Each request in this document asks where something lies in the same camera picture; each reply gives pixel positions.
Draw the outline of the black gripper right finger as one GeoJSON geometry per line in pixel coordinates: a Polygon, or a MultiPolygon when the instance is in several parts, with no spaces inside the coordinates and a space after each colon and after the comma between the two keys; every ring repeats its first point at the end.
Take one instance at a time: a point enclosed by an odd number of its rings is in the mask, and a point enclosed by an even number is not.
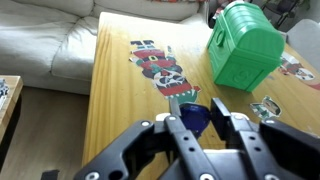
{"type": "Polygon", "coordinates": [[[222,180],[282,180],[283,172],[258,132],[258,126],[242,113],[230,112],[219,98],[211,99],[212,124],[225,150],[219,150],[214,166],[222,180]]]}

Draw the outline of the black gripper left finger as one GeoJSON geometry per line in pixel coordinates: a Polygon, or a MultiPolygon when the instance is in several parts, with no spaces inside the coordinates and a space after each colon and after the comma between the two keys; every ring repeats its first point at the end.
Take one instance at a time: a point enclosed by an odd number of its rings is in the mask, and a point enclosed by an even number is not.
{"type": "Polygon", "coordinates": [[[214,180],[214,169],[191,130],[181,121],[181,112],[176,98],[169,100],[170,115],[164,119],[164,125],[173,137],[177,150],[177,164],[180,175],[190,180],[214,180]]]}

